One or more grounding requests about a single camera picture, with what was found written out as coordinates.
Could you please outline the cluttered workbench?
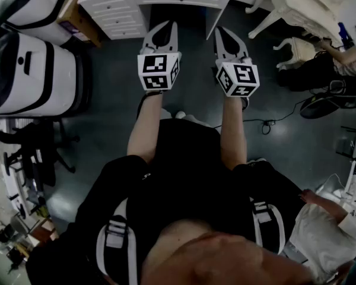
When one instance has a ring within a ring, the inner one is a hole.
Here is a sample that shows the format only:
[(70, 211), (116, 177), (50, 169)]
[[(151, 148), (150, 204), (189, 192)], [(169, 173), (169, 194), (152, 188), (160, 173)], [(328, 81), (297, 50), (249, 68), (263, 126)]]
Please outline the cluttered workbench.
[(14, 209), (8, 198), (6, 178), (5, 170), (0, 165), (0, 230), (10, 225), (13, 221), (20, 231), (15, 231), (7, 243), (0, 242), (0, 285), (30, 285), (25, 266), (21, 264), (18, 269), (12, 270), (12, 262), (7, 257), (7, 253), (15, 247), (16, 243), (22, 243), (32, 248), (36, 241), (26, 236), (27, 229), (34, 230), (45, 218), (33, 214), (23, 220), (21, 217), (16, 216), (18, 211)]

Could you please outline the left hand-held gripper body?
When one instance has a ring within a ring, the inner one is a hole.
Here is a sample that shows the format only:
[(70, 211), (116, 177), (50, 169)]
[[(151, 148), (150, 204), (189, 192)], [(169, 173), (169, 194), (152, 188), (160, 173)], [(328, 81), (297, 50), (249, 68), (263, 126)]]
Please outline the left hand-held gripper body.
[(180, 52), (144, 47), (137, 56), (138, 76), (145, 91), (171, 90), (180, 71)]

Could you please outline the white black-trimmed machine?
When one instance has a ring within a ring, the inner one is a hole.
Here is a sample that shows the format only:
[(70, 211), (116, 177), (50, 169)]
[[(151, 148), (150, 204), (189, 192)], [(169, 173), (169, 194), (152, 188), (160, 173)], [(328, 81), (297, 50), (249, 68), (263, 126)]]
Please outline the white black-trimmed machine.
[(72, 35), (57, 23), (65, 0), (2, 0), (0, 26), (63, 46)]
[(53, 118), (85, 110), (92, 73), (85, 54), (22, 33), (0, 38), (0, 118)]

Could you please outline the brown cardboard box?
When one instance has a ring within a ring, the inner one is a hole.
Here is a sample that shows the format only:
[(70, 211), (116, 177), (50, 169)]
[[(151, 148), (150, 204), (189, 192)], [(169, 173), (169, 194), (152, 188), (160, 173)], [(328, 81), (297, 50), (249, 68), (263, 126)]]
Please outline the brown cardboard box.
[(78, 0), (65, 0), (56, 22), (78, 40), (101, 47), (102, 31)]

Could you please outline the person's black clothing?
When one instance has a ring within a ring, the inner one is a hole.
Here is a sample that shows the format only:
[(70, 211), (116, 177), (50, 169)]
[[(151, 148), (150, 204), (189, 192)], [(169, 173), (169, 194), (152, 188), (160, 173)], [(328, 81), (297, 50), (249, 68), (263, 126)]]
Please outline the person's black clothing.
[[(286, 244), (303, 206), (299, 193), (267, 162), (226, 168), (217, 130), (183, 119), (164, 119), (152, 162), (125, 156), (107, 163), (75, 221), (58, 239), (33, 249), (26, 272), (31, 285), (106, 285), (109, 280), (126, 285), (124, 251), (105, 253), (110, 276), (99, 270), (96, 260), (99, 231), (125, 198), (128, 225), (136, 236), (139, 284), (149, 251), (163, 229), (176, 221), (202, 221), (216, 231), (255, 242), (251, 198), (276, 206)], [(263, 247), (278, 253), (275, 217), (261, 225), (261, 232)]]

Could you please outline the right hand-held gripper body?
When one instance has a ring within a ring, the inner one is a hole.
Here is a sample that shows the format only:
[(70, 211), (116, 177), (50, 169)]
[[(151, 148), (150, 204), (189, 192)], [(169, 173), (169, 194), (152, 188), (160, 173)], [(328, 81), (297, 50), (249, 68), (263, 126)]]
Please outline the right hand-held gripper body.
[(258, 68), (250, 57), (220, 62), (215, 77), (227, 97), (250, 97), (260, 86)]

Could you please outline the person's right white shoe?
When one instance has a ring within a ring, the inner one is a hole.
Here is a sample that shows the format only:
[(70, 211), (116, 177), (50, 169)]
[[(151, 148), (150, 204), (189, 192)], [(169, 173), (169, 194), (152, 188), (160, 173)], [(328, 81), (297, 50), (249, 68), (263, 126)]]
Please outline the person's right white shoe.
[(188, 115), (184, 111), (178, 111), (175, 115), (176, 119), (184, 119), (191, 122), (196, 122), (197, 119), (193, 115)]

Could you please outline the person's right forearm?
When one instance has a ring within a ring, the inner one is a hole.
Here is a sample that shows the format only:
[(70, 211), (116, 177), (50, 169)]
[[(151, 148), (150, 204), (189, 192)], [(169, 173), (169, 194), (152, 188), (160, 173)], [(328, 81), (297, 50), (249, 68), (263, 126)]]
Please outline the person's right forearm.
[(225, 97), (220, 137), (221, 161), (230, 170), (247, 163), (247, 144), (240, 97)]

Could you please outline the black office chair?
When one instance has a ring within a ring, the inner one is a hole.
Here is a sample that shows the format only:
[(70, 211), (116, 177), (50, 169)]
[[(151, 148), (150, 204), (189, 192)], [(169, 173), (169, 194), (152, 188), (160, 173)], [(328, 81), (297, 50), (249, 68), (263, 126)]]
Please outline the black office chair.
[(72, 142), (79, 142), (79, 136), (69, 137), (61, 120), (58, 120), (61, 140), (55, 141), (54, 121), (41, 120), (31, 122), (23, 128), (16, 128), (13, 134), (0, 131), (0, 142), (19, 144), (20, 149), (11, 156), (4, 155), (4, 162), (9, 166), (21, 157), (26, 177), (42, 185), (55, 186), (55, 163), (59, 162), (68, 172), (75, 168), (68, 166), (58, 153)]

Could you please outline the ornate white carved table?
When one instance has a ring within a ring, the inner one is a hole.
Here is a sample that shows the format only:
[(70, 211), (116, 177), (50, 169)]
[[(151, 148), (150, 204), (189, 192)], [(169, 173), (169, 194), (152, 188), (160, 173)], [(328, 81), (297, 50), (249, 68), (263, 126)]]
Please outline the ornate white carved table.
[[(255, 0), (245, 12), (255, 12), (264, 0)], [(291, 26), (302, 27), (309, 34), (320, 39), (331, 39), (333, 44), (342, 44), (339, 23), (342, 23), (351, 36), (356, 39), (356, 0), (271, 0), (273, 10), (252, 31), (250, 39), (279, 19)]]

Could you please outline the white chest harness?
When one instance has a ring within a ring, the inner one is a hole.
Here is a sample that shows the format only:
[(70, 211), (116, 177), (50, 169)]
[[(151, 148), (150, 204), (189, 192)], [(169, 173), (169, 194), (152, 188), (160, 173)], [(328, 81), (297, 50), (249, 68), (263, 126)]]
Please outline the white chest harness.
[[(139, 285), (136, 236), (133, 229), (128, 225), (126, 216), (127, 202), (126, 198), (122, 200), (108, 223), (99, 231), (96, 244), (96, 260), (99, 270), (104, 275), (110, 276), (112, 272), (106, 268), (105, 253), (114, 250), (124, 251), (126, 259), (121, 260), (121, 263), (127, 263), (126, 285)], [(281, 213), (276, 206), (265, 201), (257, 201), (251, 198), (250, 204), (252, 205), (256, 244), (263, 246), (261, 225), (272, 221), (272, 217), (275, 217), (279, 233), (278, 253), (281, 253), (286, 242)]]

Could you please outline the ornate white carved stool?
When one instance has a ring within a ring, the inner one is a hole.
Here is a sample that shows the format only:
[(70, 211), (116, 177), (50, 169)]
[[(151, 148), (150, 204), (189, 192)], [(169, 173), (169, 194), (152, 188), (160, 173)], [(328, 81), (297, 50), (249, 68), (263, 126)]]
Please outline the ornate white carved stool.
[(285, 45), (291, 46), (293, 56), (287, 61), (278, 63), (276, 65), (277, 69), (287, 65), (303, 64), (313, 59), (317, 54), (313, 44), (297, 37), (284, 39), (278, 46), (274, 46), (273, 50), (281, 50)]

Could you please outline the person's left forearm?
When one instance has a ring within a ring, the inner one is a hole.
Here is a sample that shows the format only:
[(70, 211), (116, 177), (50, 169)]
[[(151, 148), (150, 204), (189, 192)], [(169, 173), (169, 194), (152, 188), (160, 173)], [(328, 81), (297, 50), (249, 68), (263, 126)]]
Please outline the person's left forearm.
[(155, 156), (160, 126), (163, 93), (149, 92), (139, 106), (139, 113), (128, 141), (127, 155), (139, 156), (151, 163)]

